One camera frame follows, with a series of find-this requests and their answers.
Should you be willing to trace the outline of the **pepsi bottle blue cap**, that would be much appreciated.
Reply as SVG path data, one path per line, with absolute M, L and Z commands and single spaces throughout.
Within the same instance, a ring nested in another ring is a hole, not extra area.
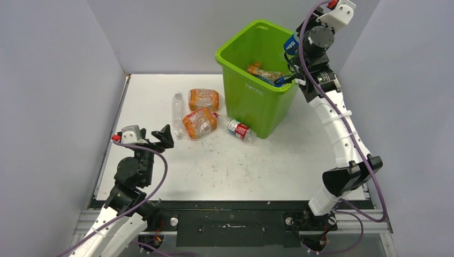
M 277 78 L 276 80 L 274 80 L 274 86 L 275 87 L 282 87 L 285 84 L 287 84 L 287 79 L 285 79 L 283 77 Z

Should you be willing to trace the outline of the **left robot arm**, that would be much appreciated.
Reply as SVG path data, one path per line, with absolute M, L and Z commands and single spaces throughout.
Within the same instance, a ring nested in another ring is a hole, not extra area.
M 151 132 L 156 142 L 149 141 L 146 133 L 145 128 L 130 125 L 111 137 L 114 145 L 132 150 L 133 156 L 119 161 L 114 186 L 97 218 L 85 236 L 61 256 L 119 256 L 140 232 L 158 227 L 157 204 L 149 199 L 160 189 L 168 174 L 168 163 L 162 154 L 175 143 L 169 124 Z M 143 189 L 152 183 L 156 156 L 163 161 L 164 173 L 155 189 L 147 194 Z

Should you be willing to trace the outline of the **red label bottle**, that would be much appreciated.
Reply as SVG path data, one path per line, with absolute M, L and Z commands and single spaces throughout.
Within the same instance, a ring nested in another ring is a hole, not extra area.
M 252 143 L 258 138 L 256 133 L 249 126 L 236 119 L 218 113 L 214 113 L 213 116 L 217 119 L 217 126 L 220 130 L 243 142 Z

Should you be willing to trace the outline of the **blue label bottle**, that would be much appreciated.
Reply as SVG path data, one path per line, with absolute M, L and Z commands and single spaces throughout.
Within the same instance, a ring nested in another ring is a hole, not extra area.
M 283 49 L 286 54 L 294 56 L 299 48 L 299 35 L 298 33 L 292 34 L 283 44 Z

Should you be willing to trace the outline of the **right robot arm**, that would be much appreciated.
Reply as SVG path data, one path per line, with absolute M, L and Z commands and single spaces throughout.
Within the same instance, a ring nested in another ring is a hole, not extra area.
M 322 174 L 322 187 L 308 203 L 303 223 L 317 229 L 324 215 L 346 203 L 345 197 L 372 180 L 378 194 L 376 174 L 383 167 L 380 156 L 373 156 L 359 137 L 346 107 L 337 75 L 329 65 L 327 50 L 336 29 L 313 12 L 284 44 L 284 56 L 305 100 L 316 112 L 334 150 L 336 166 Z

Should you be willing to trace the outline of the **orange juice bottle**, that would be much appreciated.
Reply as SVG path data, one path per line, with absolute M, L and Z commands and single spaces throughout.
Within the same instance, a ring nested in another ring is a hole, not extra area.
M 254 62 L 253 66 L 257 67 L 258 69 L 262 69 L 262 62 Z

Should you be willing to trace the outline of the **clear bottle no label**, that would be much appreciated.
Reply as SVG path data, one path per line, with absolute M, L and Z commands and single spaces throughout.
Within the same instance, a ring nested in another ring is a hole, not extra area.
M 172 99 L 172 127 L 176 138 L 182 138 L 182 126 L 183 126 L 183 112 L 184 112 L 184 99 L 181 92 L 177 92 Z

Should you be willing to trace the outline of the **orange crushed bottle top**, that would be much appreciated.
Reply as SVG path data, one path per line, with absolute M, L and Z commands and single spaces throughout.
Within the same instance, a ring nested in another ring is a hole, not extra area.
M 219 93 L 213 89 L 191 89 L 188 94 L 188 107 L 191 111 L 196 111 L 201 108 L 208 108 L 211 112 L 215 112 L 220 108 L 221 97 Z

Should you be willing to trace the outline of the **small orange label bottle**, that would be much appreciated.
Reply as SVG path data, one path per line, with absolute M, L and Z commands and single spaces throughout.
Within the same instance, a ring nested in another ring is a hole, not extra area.
M 247 72 L 271 85 L 274 85 L 275 80 L 283 76 L 282 72 L 265 71 L 255 65 L 250 65 Z

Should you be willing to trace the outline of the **orange crushed bottle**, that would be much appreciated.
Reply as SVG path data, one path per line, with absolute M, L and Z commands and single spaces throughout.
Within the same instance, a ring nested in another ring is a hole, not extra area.
M 217 128 L 217 114 L 204 107 L 186 115 L 182 122 L 189 138 L 196 140 Z
M 211 112 L 215 112 L 220 108 L 221 97 L 219 93 L 213 89 L 191 89 L 188 94 L 188 107 L 191 111 L 196 111 L 201 108 L 208 108 Z

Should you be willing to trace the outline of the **green plastic bin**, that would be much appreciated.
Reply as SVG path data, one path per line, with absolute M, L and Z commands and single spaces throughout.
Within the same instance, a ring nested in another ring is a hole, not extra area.
M 292 34 L 270 21 L 255 20 L 215 54 L 222 67 L 228 116 L 249 126 L 261 139 L 269 137 L 281 123 L 300 89 L 292 83 L 275 87 L 247 69 L 261 62 L 266 71 L 288 74 L 283 44 Z

